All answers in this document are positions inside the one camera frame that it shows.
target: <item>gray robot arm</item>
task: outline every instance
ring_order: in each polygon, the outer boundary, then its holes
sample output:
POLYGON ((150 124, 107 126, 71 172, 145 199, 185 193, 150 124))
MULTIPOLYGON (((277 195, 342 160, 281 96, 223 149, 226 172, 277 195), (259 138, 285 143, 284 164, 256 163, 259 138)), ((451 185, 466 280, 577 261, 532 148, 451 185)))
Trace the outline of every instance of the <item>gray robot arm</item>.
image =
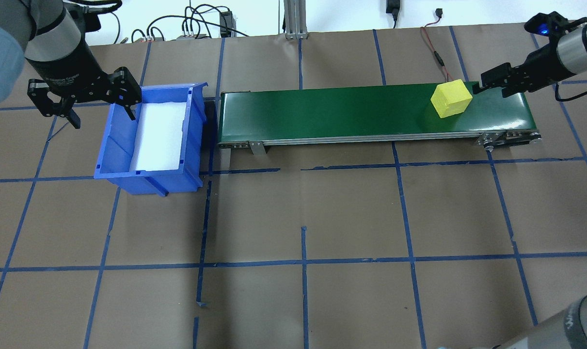
MULTIPOLYGON (((96 4, 121 6, 118 0, 96 4)), ((101 100, 120 104, 133 120, 131 107, 142 101, 140 86, 125 67, 103 72, 85 42, 85 32, 99 29, 98 13, 101 8, 62 0, 0 0, 0 102, 11 93, 26 58, 43 78, 31 79, 27 89, 43 116, 65 117, 80 128, 74 104, 101 100), (60 101, 52 101, 51 92, 60 101)))

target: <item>yellow cube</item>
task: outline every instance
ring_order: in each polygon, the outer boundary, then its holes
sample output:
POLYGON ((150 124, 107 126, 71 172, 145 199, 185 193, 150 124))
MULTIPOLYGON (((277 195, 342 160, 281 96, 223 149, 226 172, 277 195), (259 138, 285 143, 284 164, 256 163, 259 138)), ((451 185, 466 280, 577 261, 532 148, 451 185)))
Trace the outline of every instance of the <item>yellow cube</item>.
POLYGON ((464 112, 470 101, 472 95, 461 79, 439 84, 431 96, 431 103, 442 118, 464 112))

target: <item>conveyor belt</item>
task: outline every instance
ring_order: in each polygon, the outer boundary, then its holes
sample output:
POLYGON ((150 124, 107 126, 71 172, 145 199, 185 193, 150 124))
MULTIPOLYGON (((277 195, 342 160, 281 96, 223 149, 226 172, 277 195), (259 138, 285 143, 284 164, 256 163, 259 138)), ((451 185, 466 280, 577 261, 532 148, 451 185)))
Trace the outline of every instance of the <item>conveyor belt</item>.
MULTIPOLYGON (((473 82, 466 86, 471 90, 473 82)), ((223 93, 220 148, 480 137, 508 146, 540 138, 523 94, 475 95, 460 115, 440 119, 437 84, 223 93)))

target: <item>red wire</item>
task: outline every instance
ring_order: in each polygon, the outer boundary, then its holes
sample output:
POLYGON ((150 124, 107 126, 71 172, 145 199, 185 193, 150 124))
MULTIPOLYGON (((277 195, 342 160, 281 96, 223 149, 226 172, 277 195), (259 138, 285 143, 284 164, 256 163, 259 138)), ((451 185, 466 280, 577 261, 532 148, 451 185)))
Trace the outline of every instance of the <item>red wire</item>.
MULTIPOLYGON (((431 38, 429 37, 429 33, 427 33, 427 26, 431 26, 433 24, 437 24, 438 22, 440 22, 441 18, 438 18, 438 20, 436 20, 435 22, 431 22, 431 23, 427 23, 425 24, 424 27, 420 27, 420 30, 425 34, 425 36, 427 37, 427 41, 429 41, 429 48, 431 49, 431 52, 435 52, 435 47, 433 47, 433 43, 431 42, 431 38)), ((443 66, 442 69, 444 69, 444 71, 446 72, 446 80, 447 81, 452 81, 453 76, 450 75, 450 73, 448 72, 448 69, 446 68, 446 66, 443 66)))

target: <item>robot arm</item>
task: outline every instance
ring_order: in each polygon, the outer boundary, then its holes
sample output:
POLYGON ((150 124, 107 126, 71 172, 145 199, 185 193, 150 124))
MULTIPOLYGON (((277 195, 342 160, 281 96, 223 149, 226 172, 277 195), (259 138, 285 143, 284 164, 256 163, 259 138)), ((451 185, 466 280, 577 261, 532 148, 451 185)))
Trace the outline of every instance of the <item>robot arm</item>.
POLYGON ((523 64, 504 63, 481 74, 474 93, 502 88, 502 96, 534 92, 587 71, 586 18, 569 22, 553 12, 539 13, 524 24, 526 31, 550 38, 550 43, 530 53, 523 64))
POLYGON ((26 58, 43 78, 29 81, 28 96, 44 116, 66 117, 80 128, 74 104, 101 100, 120 104, 133 120, 131 107, 142 101, 140 86, 125 67, 103 72, 85 42, 85 32, 100 28, 98 11, 62 0, 0 0, 0 102, 11 93, 26 58), (49 92, 60 101, 53 102, 49 92))

